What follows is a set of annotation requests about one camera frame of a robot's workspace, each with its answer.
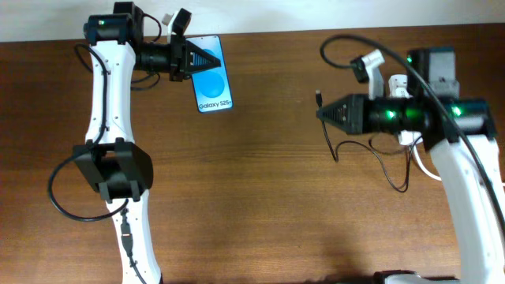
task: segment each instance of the wooden table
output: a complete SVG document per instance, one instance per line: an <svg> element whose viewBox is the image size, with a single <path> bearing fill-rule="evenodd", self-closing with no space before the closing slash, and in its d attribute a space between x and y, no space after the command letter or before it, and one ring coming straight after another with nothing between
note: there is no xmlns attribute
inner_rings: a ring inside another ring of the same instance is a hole
<svg viewBox="0 0 505 284"><path fill-rule="evenodd" d="M149 218L165 282L304 282L390 269L460 274L438 181L414 167L400 194L365 149L347 146L340 163L331 159L314 90L326 103L367 90L319 56L321 42L338 32L401 54L454 46L462 98L487 99L505 134L503 24L223 35L233 110L199 114L191 82L167 76L132 95L135 139L155 167ZM71 221L47 198L50 172L83 143L89 123L92 76L75 58L75 42L0 44L1 283L121 281L111 221ZM341 62L371 50L331 49ZM382 71L386 78L404 72L391 59ZM368 139L329 133L334 143ZM380 139L395 148L392 137ZM405 159L384 159L401 182ZM74 165L58 175L55 194L79 215L106 212Z"/></svg>

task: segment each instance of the black clamp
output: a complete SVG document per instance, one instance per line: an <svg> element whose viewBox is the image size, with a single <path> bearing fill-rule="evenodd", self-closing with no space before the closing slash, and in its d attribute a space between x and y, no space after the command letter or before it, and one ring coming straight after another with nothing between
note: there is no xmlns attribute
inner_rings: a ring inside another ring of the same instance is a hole
<svg viewBox="0 0 505 284"><path fill-rule="evenodd" d="M363 55L360 55L350 62L350 65L353 67L354 76L360 84L368 83L370 81L368 72L366 72L365 63L363 62L362 58Z"/></svg>
<svg viewBox="0 0 505 284"><path fill-rule="evenodd" d="M89 145L73 147L77 153ZM111 203L116 198L132 198L134 202L153 182L151 157L132 142L122 138L115 143L98 144L75 160L80 172L102 200Z"/></svg>
<svg viewBox="0 0 505 284"><path fill-rule="evenodd" d="M221 66L221 61L189 42L184 32L191 13L181 9L172 24L170 43L144 42L144 12L133 2L116 2L114 13L93 15L84 24L86 40L95 46L104 40L129 43L135 51L135 70L169 73L171 81L189 79L194 73Z"/></svg>

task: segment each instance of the phone screen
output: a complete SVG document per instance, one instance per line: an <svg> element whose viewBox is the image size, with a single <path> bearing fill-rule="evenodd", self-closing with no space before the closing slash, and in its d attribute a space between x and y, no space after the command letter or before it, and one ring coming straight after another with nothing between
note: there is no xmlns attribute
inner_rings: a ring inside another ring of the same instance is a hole
<svg viewBox="0 0 505 284"><path fill-rule="evenodd" d="M198 111L206 113L231 108L234 104L221 48L221 39L217 35L208 35L187 40L221 61L220 67L192 75Z"/></svg>

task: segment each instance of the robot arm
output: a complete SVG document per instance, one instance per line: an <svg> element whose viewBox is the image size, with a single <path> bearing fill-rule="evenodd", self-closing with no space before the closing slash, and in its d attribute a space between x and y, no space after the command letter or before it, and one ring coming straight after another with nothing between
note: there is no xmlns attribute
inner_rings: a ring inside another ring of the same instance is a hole
<svg viewBox="0 0 505 284"><path fill-rule="evenodd" d="M451 69L451 63L455 63L454 52L451 56L448 49L431 49L415 50L411 54L425 58L415 58L414 64L422 69L423 77L430 84L434 82L433 89L440 93L443 108L468 137L492 181L491 189L484 185L468 147L432 101L420 94L424 90L413 77L409 78L409 85L415 83L410 88L415 93L413 98L370 99L369 94L348 95L321 107L316 116L348 134L422 133L425 149L440 173L451 209L462 258L461 283L505 283L505 240L500 225L500 212L505 210L505 194L499 173L498 147L494 139L496 130L488 104L479 99L457 99L459 85L455 81L455 69ZM446 74L450 75L449 80L439 80ZM379 284L433 282L410 271L378 272L375 277L375 283Z"/></svg>
<svg viewBox="0 0 505 284"><path fill-rule="evenodd" d="M90 48L106 67L107 91L103 91L103 69L93 64L92 116L87 144L96 141L106 96L106 131L99 144L79 156L75 163L89 185L100 193L109 211L128 200L121 216L112 217L123 266L123 284L163 283L156 263L148 220L149 189L153 182L151 158L135 145L130 123L130 85L133 70L169 73L170 80L189 79L193 73L220 66L220 61L186 41L183 33L191 13L181 9L170 22L169 44L144 43L143 11L132 2L117 2L111 15L90 16L84 34ZM194 54L207 59L193 65ZM74 147L83 151L87 145Z"/></svg>

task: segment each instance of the white wall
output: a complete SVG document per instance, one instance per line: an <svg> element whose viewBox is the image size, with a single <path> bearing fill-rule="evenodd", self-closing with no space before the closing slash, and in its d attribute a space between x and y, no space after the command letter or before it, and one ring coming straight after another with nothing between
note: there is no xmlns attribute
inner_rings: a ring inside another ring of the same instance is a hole
<svg viewBox="0 0 505 284"><path fill-rule="evenodd" d="M81 39L113 0L0 0L0 41ZM136 0L161 19L193 13L188 34L505 22L505 0ZM146 36L157 26L146 19Z"/></svg>

